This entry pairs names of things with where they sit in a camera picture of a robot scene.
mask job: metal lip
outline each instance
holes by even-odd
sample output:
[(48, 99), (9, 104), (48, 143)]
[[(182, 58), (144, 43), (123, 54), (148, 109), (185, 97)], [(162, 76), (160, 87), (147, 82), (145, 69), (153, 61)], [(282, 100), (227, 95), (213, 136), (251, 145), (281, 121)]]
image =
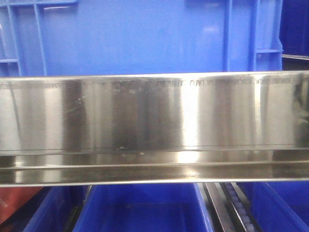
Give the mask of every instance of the metal lip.
[[(282, 57), (284, 58), (294, 58), (294, 57), (299, 57), (301, 56), (292, 56), (292, 55), (283, 55)], [(66, 81), (66, 80), (71, 80), (71, 81), (79, 81), (79, 80), (107, 80), (107, 81), (120, 81), (120, 80), (141, 80), (145, 81), (148, 79), (187, 79), (188, 77), (190, 78), (219, 78), (223, 79), (226, 78), (227, 76), (229, 78), (237, 78), (238, 75), (249, 75), (249, 76), (263, 76), (263, 75), (285, 75), (285, 74), (303, 74), (303, 73), (308, 73), (309, 71), (264, 71), (264, 72), (188, 72), (188, 73), (159, 73), (159, 74), (132, 74), (132, 75), (55, 75), (55, 76), (26, 76), (26, 77), (2, 77), (0, 79), (1, 82), (7, 82), (7, 81), (14, 81), (14, 82), (39, 82), (39, 81)]]

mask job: scratch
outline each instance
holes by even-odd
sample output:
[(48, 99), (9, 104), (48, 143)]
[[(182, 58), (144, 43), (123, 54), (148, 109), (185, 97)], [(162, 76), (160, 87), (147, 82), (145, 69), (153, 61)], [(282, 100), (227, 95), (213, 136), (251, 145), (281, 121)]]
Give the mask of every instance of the scratch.
[(70, 110), (64, 112), (63, 114), (67, 114), (67, 113), (69, 113), (69, 112), (72, 112), (72, 111), (74, 111), (74, 110), (77, 110), (78, 108), (79, 108), (79, 107), (75, 107), (75, 108), (73, 108), (73, 109), (70, 109)]

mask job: blue bin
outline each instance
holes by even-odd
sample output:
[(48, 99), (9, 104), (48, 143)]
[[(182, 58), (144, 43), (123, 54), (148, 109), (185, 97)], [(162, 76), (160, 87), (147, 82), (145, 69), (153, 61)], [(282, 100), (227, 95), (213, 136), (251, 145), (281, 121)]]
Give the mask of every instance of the blue bin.
[(73, 232), (212, 232), (197, 184), (95, 186)]
[(11, 232), (62, 232), (70, 213), (82, 206), (86, 187), (43, 188), (4, 223)]
[(85, 187), (53, 187), (24, 232), (62, 232), (75, 206), (82, 205)]
[(283, 0), (280, 38), (285, 54), (309, 56), (309, 0)]
[(0, 0), (0, 76), (281, 69), (282, 0)]
[(264, 232), (309, 232), (309, 182), (252, 182), (251, 212)]

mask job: stainless steel shelf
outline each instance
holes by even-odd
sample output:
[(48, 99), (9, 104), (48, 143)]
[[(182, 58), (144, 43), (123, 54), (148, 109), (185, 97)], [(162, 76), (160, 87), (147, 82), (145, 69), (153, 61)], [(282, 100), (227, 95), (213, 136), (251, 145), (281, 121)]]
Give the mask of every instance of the stainless steel shelf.
[(309, 71), (0, 79), (0, 184), (309, 179)]

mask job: blue plastic crate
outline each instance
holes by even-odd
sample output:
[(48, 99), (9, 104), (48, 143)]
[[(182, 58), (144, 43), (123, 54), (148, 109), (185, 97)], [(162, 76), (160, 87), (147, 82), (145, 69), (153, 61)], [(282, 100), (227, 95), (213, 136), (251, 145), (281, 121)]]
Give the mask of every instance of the blue plastic crate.
[(62, 232), (75, 206), (82, 205), (85, 187), (53, 187), (24, 232)]
[(72, 209), (82, 205), (85, 193), (85, 186), (43, 188), (3, 228), (11, 232), (62, 232)]
[(251, 212), (264, 232), (309, 232), (309, 182), (252, 182)]
[(197, 184), (95, 186), (74, 232), (212, 232)]
[(0, 76), (281, 69), (282, 0), (0, 0)]
[(309, 0), (283, 0), (280, 38), (285, 54), (309, 56)]

